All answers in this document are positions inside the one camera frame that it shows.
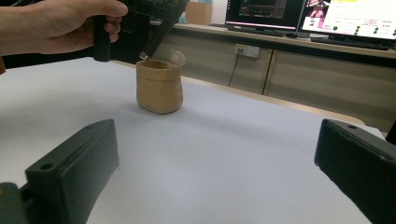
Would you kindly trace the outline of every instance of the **tan paper cup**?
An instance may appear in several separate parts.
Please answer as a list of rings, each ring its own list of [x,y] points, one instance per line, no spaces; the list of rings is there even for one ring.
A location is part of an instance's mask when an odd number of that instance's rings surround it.
[[[138,62],[136,99],[140,107],[156,114],[177,111],[183,103],[178,66],[160,61]]]

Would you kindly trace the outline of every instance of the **monitor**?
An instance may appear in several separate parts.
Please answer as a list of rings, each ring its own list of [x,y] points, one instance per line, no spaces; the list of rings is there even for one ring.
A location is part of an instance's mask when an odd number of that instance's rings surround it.
[[[226,25],[257,30],[297,30],[304,0],[228,0]]]
[[[306,0],[299,31],[339,38],[396,39],[395,0]]]

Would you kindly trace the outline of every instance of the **black plastic bracket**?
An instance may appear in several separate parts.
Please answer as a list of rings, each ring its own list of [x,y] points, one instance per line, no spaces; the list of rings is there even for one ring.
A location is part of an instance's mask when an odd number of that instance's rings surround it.
[[[315,164],[371,222],[396,223],[396,146],[354,125],[325,119]]]
[[[114,120],[86,126],[31,165],[21,189],[0,184],[0,223],[84,224],[118,166]]]

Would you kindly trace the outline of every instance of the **power outlet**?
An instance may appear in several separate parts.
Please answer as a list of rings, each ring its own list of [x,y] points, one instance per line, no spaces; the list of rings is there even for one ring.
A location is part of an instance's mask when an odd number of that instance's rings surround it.
[[[238,54],[238,50],[242,50],[240,52],[240,55],[247,56],[247,57],[250,57],[250,58],[258,58],[259,57],[259,52],[260,52],[260,48],[259,47],[236,44],[236,46],[235,46],[235,54]]]

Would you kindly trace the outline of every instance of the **keyboard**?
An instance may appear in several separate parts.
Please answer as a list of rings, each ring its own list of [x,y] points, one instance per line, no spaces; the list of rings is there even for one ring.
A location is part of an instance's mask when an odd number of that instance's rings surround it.
[[[378,50],[389,50],[390,46],[382,46],[371,43],[364,42],[352,42],[352,41],[343,41],[343,40],[332,40],[323,37],[311,37],[312,42],[322,43],[322,44],[331,44],[331,45],[340,45],[347,46],[353,48],[361,48],[361,49],[378,49]]]
[[[236,28],[236,27],[228,27],[229,31],[236,31],[236,32],[243,32],[243,33],[250,33],[255,35],[271,35],[271,36],[283,36],[283,34],[275,32],[275,31],[259,31],[255,29],[249,28]]]

